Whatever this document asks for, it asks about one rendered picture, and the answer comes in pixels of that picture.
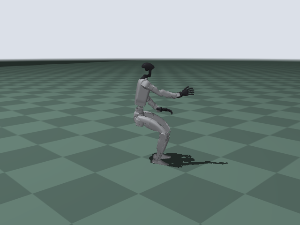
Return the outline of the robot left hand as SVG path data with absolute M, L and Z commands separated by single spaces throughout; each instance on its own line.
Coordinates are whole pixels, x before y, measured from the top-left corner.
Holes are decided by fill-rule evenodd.
M 157 107 L 156 110 L 158 110 L 160 112 L 162 112 L 162 111 L 166 111 L 166 112 L 169 111 L 169 112 L 171 112 L 171 114 L 173 114 L 173 112 L 170 109 L 167 109 L 167 108 Z

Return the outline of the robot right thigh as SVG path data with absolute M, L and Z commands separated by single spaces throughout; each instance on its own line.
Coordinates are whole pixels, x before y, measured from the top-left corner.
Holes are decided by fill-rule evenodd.
M 136 125 L 139 127 L 143 127 L 143 125 L 145 125 L 145 127 L 147 127 L 148 129 L 157 131 L 159 132 L 159 134 L 161 133 L 166 134 L 166 140 L 169 137 L 169 133 L 158 122 L 156 122 L 155 120 L 149 117 L 139 115 L 138 117 L 135 118 L 135 122 Z

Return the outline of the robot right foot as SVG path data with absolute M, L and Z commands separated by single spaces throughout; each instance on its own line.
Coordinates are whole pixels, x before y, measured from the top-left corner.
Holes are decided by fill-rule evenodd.
M 159 161 L 155 161 L 155 158 L 152 160 L 152 163 L 159 164 L 159 165 L 169 165 L 168 163 L 162 161 L 161 159 Z

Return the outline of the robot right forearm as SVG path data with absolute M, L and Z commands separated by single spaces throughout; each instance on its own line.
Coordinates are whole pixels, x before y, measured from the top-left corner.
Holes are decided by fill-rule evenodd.
M 172 92 L 168 92 L 168 91 L 165 91 L 165 90 L 161 90 L 160 91 L 160 94 L 165 96 L 166 98 L 177 98 L 177 97 L 180 97 L 180 93 L 172 93 Z

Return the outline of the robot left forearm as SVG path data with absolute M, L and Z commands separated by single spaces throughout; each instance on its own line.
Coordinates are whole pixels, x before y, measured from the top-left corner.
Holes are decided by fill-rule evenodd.
M 153 102 L 153 100 L 150 98 L 150 100 L 148 101 L 148 104 L 156 110 L 156 108 L 158 107 L 158 105 L 156 103 Z M 158 110 L 156 110 L 157 112 L 160 112 Z

